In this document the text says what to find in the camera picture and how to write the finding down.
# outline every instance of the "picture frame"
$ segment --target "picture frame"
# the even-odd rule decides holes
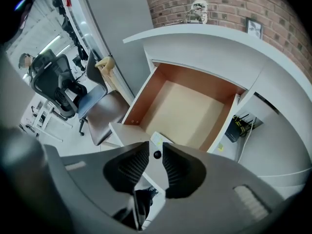
[[[263,24],[252,18],[246,18],[246,31],[248,35],[262,39],[263,36]]]

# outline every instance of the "red brick wall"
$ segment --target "red brick wall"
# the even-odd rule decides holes
[[[154,27],[182,18],[194,0],[147,0]],[[264,25],[263,40],[287,55],[312,82],[312,46],[286,0],[206,0],[208,24],[245,31],[246,17]]]

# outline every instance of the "chair seat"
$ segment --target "chair seat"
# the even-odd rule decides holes
[[[101,85],[97,85],[89,93],[87,93],[80,100],[78,105],[79,119],[86,117],[93,105],[100,101],[106,95],[106,93],[107,90],[105,90]]]
[[[100,99],[87,114],[93,143],[100,145],[112,132],[109,122],[121,122],[129,105],[121,94],[114,90]]]

